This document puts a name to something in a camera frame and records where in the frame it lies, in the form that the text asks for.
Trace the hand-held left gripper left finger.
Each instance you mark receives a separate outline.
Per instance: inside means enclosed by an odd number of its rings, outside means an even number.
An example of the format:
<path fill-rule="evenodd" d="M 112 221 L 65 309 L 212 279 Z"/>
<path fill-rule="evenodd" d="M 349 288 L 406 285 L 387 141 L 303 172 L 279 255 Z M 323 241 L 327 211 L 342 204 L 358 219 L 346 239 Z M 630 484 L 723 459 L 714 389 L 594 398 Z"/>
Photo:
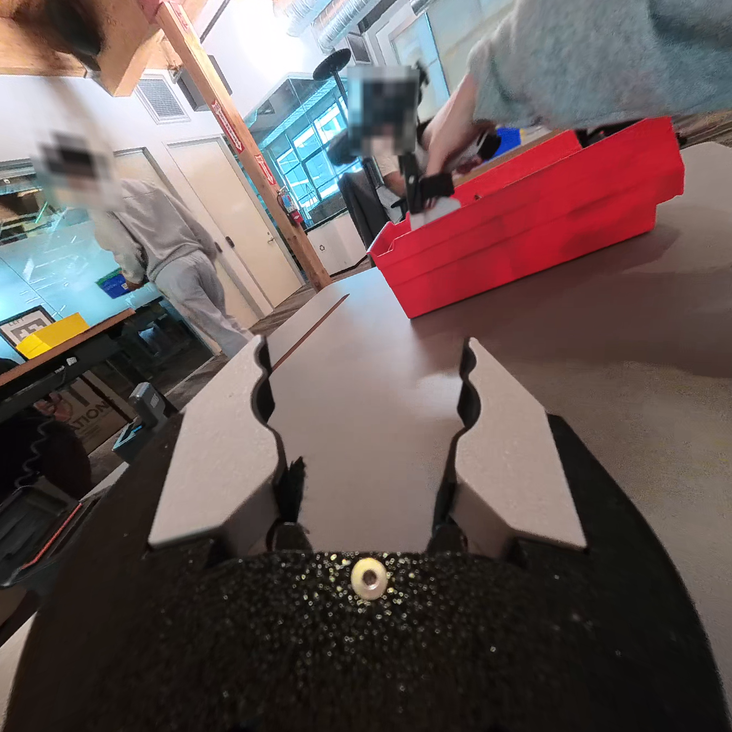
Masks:
<path fill-rule="evenodd" d="M 201 538 L 229 551 L 264 549 L 286 467 L 268 425 L 270 372 L 266 338 L 255 336 L 185 407 L 151 524 L 152 549 Z"/>

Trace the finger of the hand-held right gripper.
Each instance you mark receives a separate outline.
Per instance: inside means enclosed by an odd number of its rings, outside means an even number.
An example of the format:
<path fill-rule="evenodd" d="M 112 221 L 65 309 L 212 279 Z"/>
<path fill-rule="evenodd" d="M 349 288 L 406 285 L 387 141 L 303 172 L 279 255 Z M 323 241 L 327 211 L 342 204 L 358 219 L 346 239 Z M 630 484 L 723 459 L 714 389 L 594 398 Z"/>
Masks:
<path fill-rule="evenodd" d="M 455 197 L 439 197 L 424 211 L 409 215 L 409 223 L 412 231 L 435 222 L 436 220 L 449 215 L 461 208 L 461 202 Z"/>

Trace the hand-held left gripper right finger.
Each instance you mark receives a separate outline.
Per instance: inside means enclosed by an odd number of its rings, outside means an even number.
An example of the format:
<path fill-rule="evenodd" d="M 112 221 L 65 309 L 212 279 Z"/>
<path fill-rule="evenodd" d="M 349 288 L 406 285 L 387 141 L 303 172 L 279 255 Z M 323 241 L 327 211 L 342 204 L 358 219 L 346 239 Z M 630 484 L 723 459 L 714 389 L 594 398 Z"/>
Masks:
<path fill-rule="evenodd" d="M 476 338 L 465 344 L 451 518 L 491 559 L 517 539 L 584 551 L 586 537 L 543 405 Z"/>

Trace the red plastic bin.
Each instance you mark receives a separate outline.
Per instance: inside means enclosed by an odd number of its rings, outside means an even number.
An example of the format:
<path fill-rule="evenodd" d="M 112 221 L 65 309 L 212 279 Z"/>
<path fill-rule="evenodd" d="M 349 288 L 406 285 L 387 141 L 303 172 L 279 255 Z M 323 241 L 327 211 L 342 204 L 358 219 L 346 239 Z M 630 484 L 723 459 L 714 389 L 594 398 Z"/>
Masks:
<path fill-rule="evenodd" d="M 459 185 L 436 221 L 386 224 L 369 255 L 416 318 L 652 231 L 684 175 L 669 117 L 587 147 L 563 132 Z"/>

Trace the person's right forearm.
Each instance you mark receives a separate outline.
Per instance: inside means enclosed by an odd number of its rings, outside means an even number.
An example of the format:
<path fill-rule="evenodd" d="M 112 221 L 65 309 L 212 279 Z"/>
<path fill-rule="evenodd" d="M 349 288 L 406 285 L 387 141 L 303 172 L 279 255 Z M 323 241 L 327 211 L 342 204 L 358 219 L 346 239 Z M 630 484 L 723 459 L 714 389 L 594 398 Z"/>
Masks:
<path fill-rule="evenodd" d="M 729 111 L 730 1 L 516 2 L 469 57 L 474 119 L 600 127 Z"/>

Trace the person's right hand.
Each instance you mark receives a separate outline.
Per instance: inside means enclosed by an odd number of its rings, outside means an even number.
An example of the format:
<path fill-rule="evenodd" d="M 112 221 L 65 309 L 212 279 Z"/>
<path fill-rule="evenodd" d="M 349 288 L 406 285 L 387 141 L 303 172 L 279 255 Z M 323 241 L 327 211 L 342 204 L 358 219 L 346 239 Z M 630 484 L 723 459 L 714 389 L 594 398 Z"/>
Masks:
<path fill-rule="evenodd" d="M 478 83 L 468 73 L 446 104 L 432 118 L 423 141 L 427 152 L 425 175 L 443 173 L 483 133 L 496 129 L 494 122 L 476 117 Z"/>

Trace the black jacket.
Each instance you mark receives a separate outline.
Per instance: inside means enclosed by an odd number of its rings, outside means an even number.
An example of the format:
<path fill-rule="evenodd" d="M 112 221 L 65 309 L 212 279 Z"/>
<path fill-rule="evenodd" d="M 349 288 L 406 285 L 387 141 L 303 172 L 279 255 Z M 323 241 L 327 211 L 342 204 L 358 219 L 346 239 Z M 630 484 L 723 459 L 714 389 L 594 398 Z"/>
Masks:
<path fill-rule="evenodd" d="M 382 229 L 392 221 L 377 189 L 363 170 L 344 173 L 338 187 L 356 232 L 369 250 Z"/>

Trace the teal box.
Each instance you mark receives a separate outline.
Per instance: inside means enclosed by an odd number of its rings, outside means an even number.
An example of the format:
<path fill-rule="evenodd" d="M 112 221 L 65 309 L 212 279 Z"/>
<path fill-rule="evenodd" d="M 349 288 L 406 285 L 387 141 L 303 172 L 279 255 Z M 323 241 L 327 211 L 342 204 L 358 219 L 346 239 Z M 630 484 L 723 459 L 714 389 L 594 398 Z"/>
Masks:
<path fill-rule="evenodd" d="M 151 435 L 151 430 L 142 424 L 142 422 L 136 420 L 126 425 L 119 434 L 114 443 L 113 451 L 121 461 L 132 464 L 139 456 L 143 447 L 148 444 Z"/>

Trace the white recycling cabinet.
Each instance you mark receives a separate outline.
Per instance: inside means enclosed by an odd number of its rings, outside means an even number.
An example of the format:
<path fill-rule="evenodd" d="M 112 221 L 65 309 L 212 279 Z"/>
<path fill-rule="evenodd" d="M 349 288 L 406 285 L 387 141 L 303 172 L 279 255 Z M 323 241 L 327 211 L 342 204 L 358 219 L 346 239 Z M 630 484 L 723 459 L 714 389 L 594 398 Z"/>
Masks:
<path fill-rule="evenodd" d="M 307 231 L 307 237 L 330 276 L 358 266 L 368 256 L 347 212 L 317 224 Z"/>

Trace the printed cardboard box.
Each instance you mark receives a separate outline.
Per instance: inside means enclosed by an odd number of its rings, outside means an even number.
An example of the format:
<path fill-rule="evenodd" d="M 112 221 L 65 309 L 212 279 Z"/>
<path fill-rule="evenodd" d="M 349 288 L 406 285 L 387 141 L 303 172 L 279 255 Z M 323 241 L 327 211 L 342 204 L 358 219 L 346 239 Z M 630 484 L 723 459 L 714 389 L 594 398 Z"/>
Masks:
<path fill-rule="evenodd" d="M 87 454 L 134 421 L 132 408 L 93 373 L 83 374 L 58 391 L 62 415 Z"/>

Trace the black floor stand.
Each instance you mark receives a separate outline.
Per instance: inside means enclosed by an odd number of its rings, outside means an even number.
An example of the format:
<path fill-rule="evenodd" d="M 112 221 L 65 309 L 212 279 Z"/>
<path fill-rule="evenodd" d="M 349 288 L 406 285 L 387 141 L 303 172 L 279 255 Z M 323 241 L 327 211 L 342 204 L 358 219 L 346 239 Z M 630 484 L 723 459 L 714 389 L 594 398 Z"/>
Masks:
<path fill-rule="evenodd" d="M 314 69 L 312 75 L 313 80 L 317 82 L 332 78 L 345 105 L 348 102 L 348 94 L 341 78 L 341 72 L 348 66 L 351 59 L 352 51 L 349 48 L 335 50 Z"/>

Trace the black office chair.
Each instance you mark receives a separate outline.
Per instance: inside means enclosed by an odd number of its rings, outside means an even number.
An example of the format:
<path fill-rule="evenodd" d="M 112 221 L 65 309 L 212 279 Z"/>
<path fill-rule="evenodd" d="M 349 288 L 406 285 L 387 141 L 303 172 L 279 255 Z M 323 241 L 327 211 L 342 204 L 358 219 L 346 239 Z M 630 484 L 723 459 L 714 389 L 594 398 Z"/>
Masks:
<path fill-rule="evenodd" d="M 1 502 L 44 477 L 79 501 L 90 490 L 92 468 L 83 442 L 63 420 L 69 411 L 51 392 L 1 424 Z"/>

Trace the wooden top table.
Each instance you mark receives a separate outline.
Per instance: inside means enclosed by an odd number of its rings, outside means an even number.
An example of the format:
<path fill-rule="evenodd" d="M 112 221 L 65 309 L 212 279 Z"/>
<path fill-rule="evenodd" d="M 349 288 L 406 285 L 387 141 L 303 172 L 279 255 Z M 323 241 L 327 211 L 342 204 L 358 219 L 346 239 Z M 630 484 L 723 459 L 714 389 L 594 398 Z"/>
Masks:
<path fill-rule="evenodd" d="M 135 315 L 128 308 L 1 376 L 1 422 L 58 392 L 121 352 L 123 325 Z"/>

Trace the white door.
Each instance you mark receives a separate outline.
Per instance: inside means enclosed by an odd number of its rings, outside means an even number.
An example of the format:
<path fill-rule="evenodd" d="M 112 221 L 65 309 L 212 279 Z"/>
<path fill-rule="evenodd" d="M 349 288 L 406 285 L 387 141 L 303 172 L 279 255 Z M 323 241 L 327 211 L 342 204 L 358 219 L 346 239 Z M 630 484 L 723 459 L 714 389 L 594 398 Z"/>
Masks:
<path fill-rule="evenodd" d="M 304 280 L 228 144 L 218 135 L 168 150 L 223 237 L 225 261 L 261 315 L 270 315 Z"/>
<path fill-rule="evenodd" d="M 178 198 L 176 188 L 156 163 L 147 148 L 129 149 L 115 152 L 115 164 L 122 178 L 143 180 L 166 190 Z M 218 277 L 225 292 L 227 311 L 244 327 L 255 325 L 263 312 L 244 287 L 243 282 L 233 269 L 231 262 L 217 243 L 217 261 L 215 264 Z"/>

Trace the blue plastic bin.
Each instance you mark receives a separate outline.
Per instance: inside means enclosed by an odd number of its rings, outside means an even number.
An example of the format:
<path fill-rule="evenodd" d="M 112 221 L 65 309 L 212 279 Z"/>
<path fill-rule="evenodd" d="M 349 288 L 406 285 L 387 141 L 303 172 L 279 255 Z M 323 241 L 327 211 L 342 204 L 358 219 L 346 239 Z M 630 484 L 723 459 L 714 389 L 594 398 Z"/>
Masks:
<path fill-rule="evenodd" d="M 120 268 L 102 276 L 96 281 L 96 286 L 111 299 L 126 297 L 131 292 Z"/>

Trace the black equipment case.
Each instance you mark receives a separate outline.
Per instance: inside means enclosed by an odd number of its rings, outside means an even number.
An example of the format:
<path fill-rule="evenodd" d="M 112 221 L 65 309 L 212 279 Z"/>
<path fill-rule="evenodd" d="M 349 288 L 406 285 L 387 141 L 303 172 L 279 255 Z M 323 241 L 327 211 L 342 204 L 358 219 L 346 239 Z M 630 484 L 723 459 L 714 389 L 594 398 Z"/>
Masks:
<path fill-rule="evenodd" d="M 49 595 L 68 547 L 103 496 L 72 501 L 39 487 L 13 493 L 1 508 L 2 589 Z"/>

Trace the small yellow bin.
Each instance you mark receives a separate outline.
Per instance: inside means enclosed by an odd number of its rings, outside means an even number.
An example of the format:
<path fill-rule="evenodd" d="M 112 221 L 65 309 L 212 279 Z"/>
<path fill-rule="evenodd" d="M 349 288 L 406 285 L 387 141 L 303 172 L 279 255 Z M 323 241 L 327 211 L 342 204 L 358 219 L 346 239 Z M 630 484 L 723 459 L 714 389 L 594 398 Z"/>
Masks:
<path fill-rule="evenodd" d="M 20 342 L 18 350 L 28 360 L 32 360 L 85 333 L 89 328 L 84 318 L 79 313 L 74 313 L 29 335 Z"/>

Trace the framed printed tag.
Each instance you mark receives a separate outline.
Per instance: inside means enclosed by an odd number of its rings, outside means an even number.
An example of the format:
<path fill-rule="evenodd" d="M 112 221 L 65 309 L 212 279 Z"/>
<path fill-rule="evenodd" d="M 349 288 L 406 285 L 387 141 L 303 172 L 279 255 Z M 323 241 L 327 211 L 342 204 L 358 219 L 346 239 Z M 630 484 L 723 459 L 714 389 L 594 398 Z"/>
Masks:
<path fill-rule="evenodd" d="M 56 319 L 43 307 L 35 306 L 1 320 L 1 358 L 23 363 L 28 360 L 18 350 L 22 340 L 53 324 Z"/>

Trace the wooden post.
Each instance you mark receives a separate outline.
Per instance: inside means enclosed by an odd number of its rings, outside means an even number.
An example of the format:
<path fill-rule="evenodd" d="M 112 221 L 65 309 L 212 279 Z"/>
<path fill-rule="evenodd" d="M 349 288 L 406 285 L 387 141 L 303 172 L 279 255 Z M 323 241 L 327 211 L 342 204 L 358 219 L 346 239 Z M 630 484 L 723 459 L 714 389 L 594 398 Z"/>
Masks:
<path fill-rule="evenodd" d="M 278 188 L 272 187 L 263 176 L 254 158 L 261 150 L 257 147 L 242 115 L 236 109 L 231 95 L 226 90 L 214 64 L 204 50 L 181 2 L 140 2 L 144 13 L 151 23 L 156 24 L 164 33 L 175 53 L 181 58 L 183 67 L 188 71 L 206 104 L 211 107 L 215 99 L 225 109 L 228 118 L 244 145 L 244 151 L 237 154 L 244 170 L 250 176 L 255 188 L 263 199 L 268 212 L 274 217 L 284 240 L 302 265 L 307 279 L 316 291 L 321 291 L 332 283 L 312 244 L 302 227 L 293 226 L 287 214 L 279 205 Z"/>

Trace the silver air duct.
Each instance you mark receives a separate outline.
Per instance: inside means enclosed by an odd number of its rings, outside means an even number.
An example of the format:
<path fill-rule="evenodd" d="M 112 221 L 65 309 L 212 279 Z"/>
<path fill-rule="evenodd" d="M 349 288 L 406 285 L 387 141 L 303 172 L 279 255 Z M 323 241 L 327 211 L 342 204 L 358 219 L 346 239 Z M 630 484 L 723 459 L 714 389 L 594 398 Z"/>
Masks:
<path fill-rule="evenodd" d="M 311 34 L 321 52 L 334 50 L 349 34 L 379 39 L 412 26 L 430 1 L 273 1 L 274 16 L 287 36 Z"/>

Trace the white wall vent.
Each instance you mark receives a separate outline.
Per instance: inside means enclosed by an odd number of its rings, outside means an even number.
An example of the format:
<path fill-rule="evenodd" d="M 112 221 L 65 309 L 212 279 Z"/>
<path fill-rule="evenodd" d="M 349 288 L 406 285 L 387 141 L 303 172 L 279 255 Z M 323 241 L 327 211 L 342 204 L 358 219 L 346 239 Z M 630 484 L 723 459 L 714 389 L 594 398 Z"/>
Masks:
<path fill-rule="evenodd" d="M 135 94 L 156 124 L 179 124 L 190 121 L 170 82 L 163 75 L 143 76 L 135 88 Z"/>

